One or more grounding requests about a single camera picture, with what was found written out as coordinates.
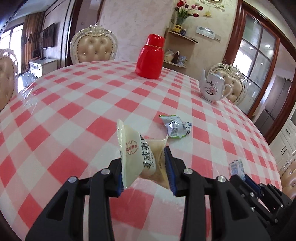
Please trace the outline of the white floral teapot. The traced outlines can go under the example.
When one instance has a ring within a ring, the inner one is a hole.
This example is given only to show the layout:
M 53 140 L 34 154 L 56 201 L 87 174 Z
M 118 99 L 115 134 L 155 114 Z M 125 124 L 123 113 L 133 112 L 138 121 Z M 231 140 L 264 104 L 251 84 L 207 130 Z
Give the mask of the white floral teapot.
M 220 75 L 206 72 L 203 69 L 201 79 L 199 80 L 199 89 L 201 96 L 211 103 L 216 103 L 232 93 L 232 86 L 227 84 Z

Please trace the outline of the white pastry packet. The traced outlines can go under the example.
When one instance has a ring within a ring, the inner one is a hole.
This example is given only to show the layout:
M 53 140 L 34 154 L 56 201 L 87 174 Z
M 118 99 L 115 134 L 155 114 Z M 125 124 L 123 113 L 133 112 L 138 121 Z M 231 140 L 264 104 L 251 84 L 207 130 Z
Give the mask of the white pastry packet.
M 164 154 L 168 137 L 162 140 L 146 139 L 120 119 L 116 127 L 123 187 L 130 187 L 139 177 L 169 189 Z

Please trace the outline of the green white candy packet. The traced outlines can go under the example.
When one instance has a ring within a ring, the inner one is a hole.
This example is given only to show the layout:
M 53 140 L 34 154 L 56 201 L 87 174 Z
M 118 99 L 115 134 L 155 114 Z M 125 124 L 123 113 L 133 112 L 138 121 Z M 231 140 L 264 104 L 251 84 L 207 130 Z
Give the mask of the green white candy packet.
M 183 122 L 177 115 L 160 115 L 170 138 L 183 138 L 187 136 L 192 129 L 191 122 Z

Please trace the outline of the cream tufted chair right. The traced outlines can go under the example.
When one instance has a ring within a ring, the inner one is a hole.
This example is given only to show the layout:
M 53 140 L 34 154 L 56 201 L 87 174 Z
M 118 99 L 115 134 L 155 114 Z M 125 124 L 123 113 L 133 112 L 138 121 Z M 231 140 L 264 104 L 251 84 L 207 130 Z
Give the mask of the cream tufted chair right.
M 215 73 L 221 76 L 225 80 L 225 83 L 232 87 L 232 91 L 227 96 L 227 99 L 233 104 L 240 104 L 246 97 L 248 88 L 247 80 L 237 67 L 231 64 L 218 63 L 209 70 L 209 73 Z

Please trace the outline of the cream tufted chair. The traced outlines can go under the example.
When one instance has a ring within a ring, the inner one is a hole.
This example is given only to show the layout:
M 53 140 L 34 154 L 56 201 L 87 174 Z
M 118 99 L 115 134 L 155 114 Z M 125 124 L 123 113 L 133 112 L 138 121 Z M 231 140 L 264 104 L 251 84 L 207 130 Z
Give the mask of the cream tufted chair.
M 16 94 L 19 77 L 18 61 L 10 48 L 1 49 L 0 59 L 0 110 L 2 111 Z
M 114 60 L 118 41 L 114 33 L 98 23 L 77 32 L 70 42 L 73 64 L 91 61 Z
M 209 70 L 209 73 L 215 73 L 221 76 L 225 80 L 225 83 L 232 87 L 232 91 L 227 96 L 227 99 L 233 104 L 240 104 L 246 97 L 248 88 L 247 80 L 237 67 L 231 64 L 218 63 Z

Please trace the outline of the cream tufted chair left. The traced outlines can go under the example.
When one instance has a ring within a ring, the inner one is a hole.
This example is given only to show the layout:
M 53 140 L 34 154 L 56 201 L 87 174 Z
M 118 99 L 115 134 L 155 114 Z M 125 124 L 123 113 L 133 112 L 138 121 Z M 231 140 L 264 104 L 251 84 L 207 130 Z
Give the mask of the cream tufted chair left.
M 0 110 L 2 111 L 16 94 L 19 77 L 18 61 L 10 48 L 1 49 L 0 59 Z

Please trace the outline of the wall television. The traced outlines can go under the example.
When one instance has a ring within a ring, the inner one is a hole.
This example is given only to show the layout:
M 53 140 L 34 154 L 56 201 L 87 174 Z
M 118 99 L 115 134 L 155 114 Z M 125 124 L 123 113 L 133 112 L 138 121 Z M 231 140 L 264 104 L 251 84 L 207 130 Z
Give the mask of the wall television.
M 52 48 L 54 46 L 55 39 L 55 27 L 56 23 L 49 25 L 49 27 L 43 30 L 43 40 L 42 40 L 42 48 Z

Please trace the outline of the red thermos jug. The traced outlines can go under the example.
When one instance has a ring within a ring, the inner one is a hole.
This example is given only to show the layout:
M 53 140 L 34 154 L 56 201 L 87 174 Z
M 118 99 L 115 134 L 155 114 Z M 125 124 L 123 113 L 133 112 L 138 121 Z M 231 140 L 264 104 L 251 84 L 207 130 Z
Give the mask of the red thermos jug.
M 165 38 L 160 35 L 150 34 L 146 44 L 140 51 L 135 73 L 147 79 L 158 79 L 164 61 Z

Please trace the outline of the wooden corner shelf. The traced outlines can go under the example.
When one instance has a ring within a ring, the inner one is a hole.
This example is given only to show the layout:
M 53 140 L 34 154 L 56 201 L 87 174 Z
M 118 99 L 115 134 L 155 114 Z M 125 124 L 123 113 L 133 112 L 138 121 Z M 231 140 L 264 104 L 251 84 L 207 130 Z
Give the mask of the wooden corner shelf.
M 183 64 L 171 63 L 166 57 L 164 57 L 163 67 L 185 74 L 189 69 L 189 64 L 198 42 L 191 37 L 183 36 L 179 33 L 173 32 L 169 28 L 166 29 L 164 37 L 164 53 L 170 50 L 174 55 L 177 51 L 179 51 L 180 57 L 183 56 L 184 61 Z

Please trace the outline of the flower vase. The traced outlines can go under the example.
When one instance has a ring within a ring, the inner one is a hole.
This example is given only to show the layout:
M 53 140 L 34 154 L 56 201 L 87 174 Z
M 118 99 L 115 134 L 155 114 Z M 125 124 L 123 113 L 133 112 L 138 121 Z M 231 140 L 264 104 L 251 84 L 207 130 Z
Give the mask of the flower vase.
M 189 17 L 198 18 L 199 14 L 197 11 L 202 11 L 203 9 L 203 6 L 199 3 L 190 5 L 187 1 L 178 1 L 175 7 L 177 17 L 173 27 L 173 32 L 180 34 L 184 21 Z

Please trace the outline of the red white checkered tablecloth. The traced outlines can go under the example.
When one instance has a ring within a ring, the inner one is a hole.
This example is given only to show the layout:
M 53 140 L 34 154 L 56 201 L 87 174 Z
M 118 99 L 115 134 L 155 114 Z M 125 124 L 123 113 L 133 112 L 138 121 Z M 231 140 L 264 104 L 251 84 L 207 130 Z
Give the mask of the red white checkered tablecloth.
M 242 160 L 255 182 L 281 187 L 256 126 L 227 99 L 205 101 L 196 79 L 167 68 L 156 80 L 141 78 L 130 62 L 76 64 L 37 79 L 1 112 L 1 212 L 16 235 L 25 238 L 69 177 L 90 177 L 120 156 L 118 120 L 163 139 L 162 115 L 192 124 L 188 136 L 168 139 L 187 167 L 229 177 L 229 164 Z

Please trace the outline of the cream tufted chair back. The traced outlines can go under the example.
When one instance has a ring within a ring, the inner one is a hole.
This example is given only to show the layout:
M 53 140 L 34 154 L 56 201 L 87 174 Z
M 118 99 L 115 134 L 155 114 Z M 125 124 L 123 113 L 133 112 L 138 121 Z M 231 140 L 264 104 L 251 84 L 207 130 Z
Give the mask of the cream tufted chair back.
M 114 60 L 118 41 L 114 33 L 98 23 L 77 32 L 70 42 L 73 64 L 91 61 Z

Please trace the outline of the blue white candy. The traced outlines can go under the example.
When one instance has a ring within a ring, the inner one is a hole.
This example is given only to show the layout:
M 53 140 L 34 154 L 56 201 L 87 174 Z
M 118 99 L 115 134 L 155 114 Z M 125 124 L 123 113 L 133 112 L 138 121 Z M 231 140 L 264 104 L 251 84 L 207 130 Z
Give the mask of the blue white candy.
M 229 164 L 230 176 L 239 176 L 243 181 L 245 181 L 245 171 L 243 167 L 243 162 L 241 160 L 235 160 Z

